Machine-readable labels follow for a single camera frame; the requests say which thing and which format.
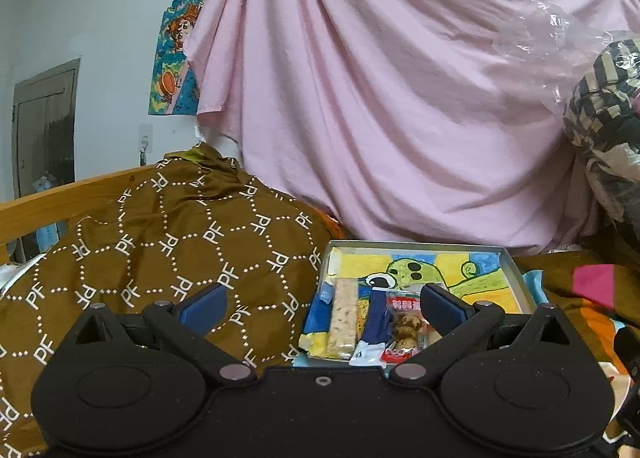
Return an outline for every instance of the door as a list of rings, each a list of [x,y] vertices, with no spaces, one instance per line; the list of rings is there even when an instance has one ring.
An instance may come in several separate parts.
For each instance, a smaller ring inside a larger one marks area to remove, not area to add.
[[[52,186],[75,181],[74,119],[79,60],[17,84],[14,91],[15,196],[36,192],[45,177]],[[34,235],[22,240],[25,256],[38,253]]]

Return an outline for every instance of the clear plastic bag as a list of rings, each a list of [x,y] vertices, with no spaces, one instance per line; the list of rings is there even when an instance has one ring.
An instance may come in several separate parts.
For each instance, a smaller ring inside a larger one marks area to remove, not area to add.
[[[596,199],[640,249],[640,36],[589,28],[534,0],[500,28],[494,49],[526,63],[527,88],[562,117]]]

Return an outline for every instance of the pink fabric sheet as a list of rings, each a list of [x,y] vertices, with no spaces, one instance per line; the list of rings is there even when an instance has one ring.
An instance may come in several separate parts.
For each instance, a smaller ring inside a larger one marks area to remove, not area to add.
[[[201,123],[357,237],[539,251],[593,226],[561,122],[492,50],[530,0],[207,0]],[[640,0],[543,0],[640,31]]]

